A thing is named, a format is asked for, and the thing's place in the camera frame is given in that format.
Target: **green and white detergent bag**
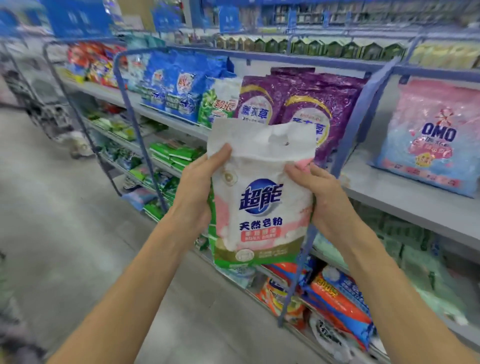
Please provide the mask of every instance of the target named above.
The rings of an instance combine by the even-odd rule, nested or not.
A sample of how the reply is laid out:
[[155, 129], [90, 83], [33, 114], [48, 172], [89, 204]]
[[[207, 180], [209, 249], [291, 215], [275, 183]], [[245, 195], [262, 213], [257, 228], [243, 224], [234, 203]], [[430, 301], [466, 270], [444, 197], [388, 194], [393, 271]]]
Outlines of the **green and white detergent bag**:
[[284, 173], [286, 163], [309, 171], [315, 157], [315, 125], [264, 125], [218, 118], [208, 138], [208, 156], [225, 143], [227, 163], [212, 177], [220, 267], [294, 262], [312, 214], [312, 193]]

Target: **forearm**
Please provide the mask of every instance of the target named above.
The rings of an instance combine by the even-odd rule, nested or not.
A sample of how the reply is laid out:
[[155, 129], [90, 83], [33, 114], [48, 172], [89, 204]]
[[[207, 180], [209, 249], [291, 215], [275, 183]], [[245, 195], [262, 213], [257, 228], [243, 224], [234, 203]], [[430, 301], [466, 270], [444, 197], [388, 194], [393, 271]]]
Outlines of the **forearm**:
[[136, 258], [48, 364], [134, 362], [182, 258], [175, 229], [167, 217], [156, 226]]
[[341, 251], [395, 364], [476, 363], [427, 306], [375, 233], [358, 226], [358, 241]]

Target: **floor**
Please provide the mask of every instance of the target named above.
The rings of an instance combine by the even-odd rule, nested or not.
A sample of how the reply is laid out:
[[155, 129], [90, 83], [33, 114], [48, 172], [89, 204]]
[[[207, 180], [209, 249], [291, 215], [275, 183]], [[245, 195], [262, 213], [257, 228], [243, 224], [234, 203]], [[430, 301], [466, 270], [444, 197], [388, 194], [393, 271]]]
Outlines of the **floor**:
[[[72, 160], [25, 114], [0, 112], [0, 250], [20, 309], [55, 351], [142, 247], [154, 223], [117, 197], [94, 159]], [[194, 253], [136, 360], [322, 364]]]

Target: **person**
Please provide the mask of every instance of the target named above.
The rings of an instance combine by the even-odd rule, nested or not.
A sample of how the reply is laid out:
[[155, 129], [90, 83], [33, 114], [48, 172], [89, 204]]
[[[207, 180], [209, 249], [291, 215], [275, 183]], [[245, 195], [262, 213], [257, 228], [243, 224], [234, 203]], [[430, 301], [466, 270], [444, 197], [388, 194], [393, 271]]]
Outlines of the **person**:
[[[175, 202], [136, 258], [105, 297], [67, 338], [48, 364], [133, 363], [182, 257], [211, 220], [207, 204], [212, 174], [231, 147], [185, 168]], [[312, 223], [334, 244], [370, 307], [394, 364], [476, 362], [425, 304], [375, 233], [359, 218], [340, 183], [316, 166], [311, 174], [285, 172], [316, 197]]]

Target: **right hand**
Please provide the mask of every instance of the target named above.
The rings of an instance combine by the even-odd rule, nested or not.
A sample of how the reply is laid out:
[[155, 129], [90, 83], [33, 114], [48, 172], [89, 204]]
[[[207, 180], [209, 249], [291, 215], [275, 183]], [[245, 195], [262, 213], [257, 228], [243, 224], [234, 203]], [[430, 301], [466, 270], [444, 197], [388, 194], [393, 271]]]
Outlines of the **right hand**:
[[294, 182], [315, 194], [312, 223], [329, 242], [343, 250], [358, 239], [366, 225], [353, 209], [340, 181], [316, 165], [311, 164], [310, 171], [312, 174], [293, 164], [285, 166], [285, 172]]

